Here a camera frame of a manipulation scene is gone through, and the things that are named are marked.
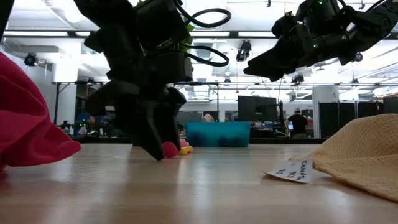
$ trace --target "paper label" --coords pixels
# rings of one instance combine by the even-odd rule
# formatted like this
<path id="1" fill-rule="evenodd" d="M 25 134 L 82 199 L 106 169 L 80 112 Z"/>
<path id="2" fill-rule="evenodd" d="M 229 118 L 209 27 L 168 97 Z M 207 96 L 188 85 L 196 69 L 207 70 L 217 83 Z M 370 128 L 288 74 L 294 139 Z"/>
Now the paper label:
<path id="1" fill-rule="evenodd" d="M 267 174 L 286 180 L 308 183 L 312 175 L 312 158 L 289 160 L 279 170 L 267 172 Z"/>

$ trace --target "blue storage container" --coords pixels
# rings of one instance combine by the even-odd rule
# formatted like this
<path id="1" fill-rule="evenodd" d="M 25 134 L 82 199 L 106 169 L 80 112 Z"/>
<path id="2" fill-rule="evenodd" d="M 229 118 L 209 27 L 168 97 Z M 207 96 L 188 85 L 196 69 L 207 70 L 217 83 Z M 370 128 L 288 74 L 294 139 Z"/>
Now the blue storage container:
<path id="1" fill-rule="evenodd" d="M 193 147 L 248 147 L 250 122 L 189 122 L 185 134 Z"/>

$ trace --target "wooden table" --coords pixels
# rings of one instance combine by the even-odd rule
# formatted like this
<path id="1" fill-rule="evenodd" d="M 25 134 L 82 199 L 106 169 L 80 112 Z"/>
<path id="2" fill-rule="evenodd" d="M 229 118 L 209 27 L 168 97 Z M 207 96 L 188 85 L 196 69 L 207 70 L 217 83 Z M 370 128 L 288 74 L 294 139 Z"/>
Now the wooden table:
<path id="1" fill-rule="evenodd" d="M 317 172 L 309 184 L 265 177 L 317 145 L 195 149 L 156 162 L 124 144 L 85 144 L 77 155 L 7 168 L 0 223 L 398 223 L 398 204 Z"/>

